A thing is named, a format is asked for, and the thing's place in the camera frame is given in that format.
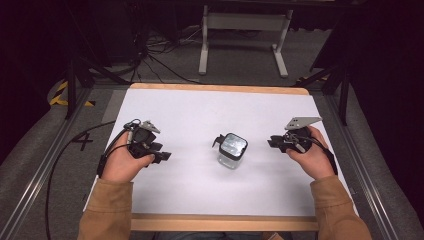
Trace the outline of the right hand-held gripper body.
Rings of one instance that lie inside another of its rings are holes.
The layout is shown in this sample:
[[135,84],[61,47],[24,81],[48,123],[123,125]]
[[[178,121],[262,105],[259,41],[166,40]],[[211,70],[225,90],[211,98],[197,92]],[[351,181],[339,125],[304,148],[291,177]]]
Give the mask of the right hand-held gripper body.
[[293,117],[285,126],[283,143],[280,150],[285,153],[287,149],[298,153],[306,153],[318,141],[312,137],[309,126],[321,121],[321,117]]

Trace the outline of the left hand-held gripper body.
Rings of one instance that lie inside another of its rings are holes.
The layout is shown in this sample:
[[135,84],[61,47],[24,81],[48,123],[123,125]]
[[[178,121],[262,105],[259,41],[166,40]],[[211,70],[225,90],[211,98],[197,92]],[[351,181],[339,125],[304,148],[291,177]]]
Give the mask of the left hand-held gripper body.
[[160,133],[160,130],[150,120],[142,122],[139,119],[134,119],[125,124],[124,129],[128,131],[128,151],[134,158],[138,159],[158,152],[148,149],[148,146],[155,142],[156,133]]

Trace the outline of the person's right hand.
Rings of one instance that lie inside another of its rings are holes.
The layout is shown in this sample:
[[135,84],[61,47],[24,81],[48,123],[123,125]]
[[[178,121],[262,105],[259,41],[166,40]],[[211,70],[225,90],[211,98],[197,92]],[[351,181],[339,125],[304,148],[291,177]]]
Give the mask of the person's right hand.
[[316,144],[313,144],[306,153],[298,153],[292,149],[287,149],[286,153],[314,180],[335,175],[324,150]]

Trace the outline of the person's left hand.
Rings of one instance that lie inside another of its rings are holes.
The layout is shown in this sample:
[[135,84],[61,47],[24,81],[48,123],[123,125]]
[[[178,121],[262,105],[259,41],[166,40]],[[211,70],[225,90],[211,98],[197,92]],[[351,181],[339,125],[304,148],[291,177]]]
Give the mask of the person's left hand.
[[155,160],[154,155],[134,158],[127,149],[127,139],[128,133],[124,132],[114,144],[114,151],[108,154],[101,179],[119,183],[131,182],[142,168]]

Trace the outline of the glass jar with black lid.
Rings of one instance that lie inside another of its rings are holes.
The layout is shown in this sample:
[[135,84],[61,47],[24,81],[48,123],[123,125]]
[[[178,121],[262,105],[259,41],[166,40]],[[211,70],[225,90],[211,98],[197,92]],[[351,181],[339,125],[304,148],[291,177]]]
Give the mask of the glass jar with black lid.
[[229,169],[237,169],[247,150],[248,142],[234,133],[228,133],[216,137],[212,146],[216,144],[219,145],[218,162]]

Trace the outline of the black tripod stand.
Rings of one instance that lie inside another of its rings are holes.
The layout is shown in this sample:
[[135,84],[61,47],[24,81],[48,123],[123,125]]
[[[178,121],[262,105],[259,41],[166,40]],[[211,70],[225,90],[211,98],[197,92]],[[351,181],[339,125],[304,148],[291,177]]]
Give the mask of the black tripod stand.
[[320,89],[324,95],[333,95],[337,89],[340,89],[338,116],[342,124],[346,126],[347,101],[350,84],[350,76],[348,74],[348,68],[346,64],[332,65],[307,78],[302,77],[300,81],[297,81],[294,84],[294,87],[304,88],[313,82],[322,79],[323,77],[327,78]]
[[64,49],[69,56],[65,77],[68,83],[68,107],[66,119],[70,119],[76,112],[76,80],[79,80],[83,88],[90,89],[94,85],[93,77],[89,71],[90,68],[96,70],[102,76],[109,78],[120,85],[129,85],[128,81],[125,81],[116,74],[106,70],[104,67],[101,67],[99,64],[96,64],[93,61],[90,61],[87,57],[84,57],[77,45],[75,36],[72,33],[64,32],[61,40]]

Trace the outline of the white table cover sheet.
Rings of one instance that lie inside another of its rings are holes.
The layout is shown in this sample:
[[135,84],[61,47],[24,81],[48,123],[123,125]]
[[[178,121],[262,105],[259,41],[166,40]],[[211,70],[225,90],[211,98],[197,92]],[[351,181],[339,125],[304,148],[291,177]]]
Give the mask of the white table cover sheet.
[[[293,117],[316,117],[310,95],[222,91],[130,89],[115,126],[150,120],[170,158],[140,171],[132,210],[150,214],[311,216],[311,177],[268,139]],[[240,165],[217,158],[220,134],[248,142]]]

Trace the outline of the yellow black hazard tape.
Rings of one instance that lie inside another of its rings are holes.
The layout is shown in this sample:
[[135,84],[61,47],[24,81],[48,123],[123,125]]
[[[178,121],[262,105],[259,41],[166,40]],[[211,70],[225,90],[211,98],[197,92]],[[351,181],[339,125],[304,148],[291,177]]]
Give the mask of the yellow black hazard tape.
[[63,100],[61,98],[62,94],[64,93],[65,89],[68,87],[68,82],[66,80],[63,80],[60,85],[58,86],[56,92],[54,93],[52,99],[50,100],[49,104],[51,106],[53,105],[61,105],[61,106],[67,106],[68,101]]

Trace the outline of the grey metal floor rail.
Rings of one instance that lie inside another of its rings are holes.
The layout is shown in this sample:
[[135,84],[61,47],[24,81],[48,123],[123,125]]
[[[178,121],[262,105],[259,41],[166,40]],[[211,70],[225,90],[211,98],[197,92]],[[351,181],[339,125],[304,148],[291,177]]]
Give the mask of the grey metal floor rail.
[[0,240],[13,240],[41,191],[76,116],[91,94],[77,91],[76,107],[53,107],[20,140],[0,166]]
[[350,155],[353,158],[352,167],[356,173],[356,176],[361,184],[364,195],[367,199],[368,205],[373,213],[373,216],[376,220],[378,228],[382,234],[382,237],[385,240],[399,240],[398,234],[394,229],[394,226],[387,215],[387,211],[382,203],[382,199],[373,183],[370,174],[368,173],[362,158],[360,156],[359,150],[352,138],[352,135],[347,126],[344,126],[338,115],[338,106],[336,101],[330,97],[325,96],[325,100],[329,106],[330,112],[335,118],[336,126],[340,131],[343,139],[347,145]]

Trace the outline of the white metal stand frame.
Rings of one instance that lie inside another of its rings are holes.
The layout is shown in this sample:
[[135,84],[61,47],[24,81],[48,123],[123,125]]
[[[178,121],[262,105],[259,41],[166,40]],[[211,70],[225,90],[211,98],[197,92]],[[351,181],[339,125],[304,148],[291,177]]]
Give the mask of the white metal stand frame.
[[282,48],[289,31],[293,11],[288,10],[282,15],[267,14],[241,14],[241,13],[215,13],[210,12],[207,5],[203,7],[202,16],[202,47],[198,73],[207,73],[208,63],[208,31],[214,30],[252,30],[252,31],[274,31],[279,32],[279,40],[271,46],[275,62],[282,78],[288,77],[288,70],[285,65]]

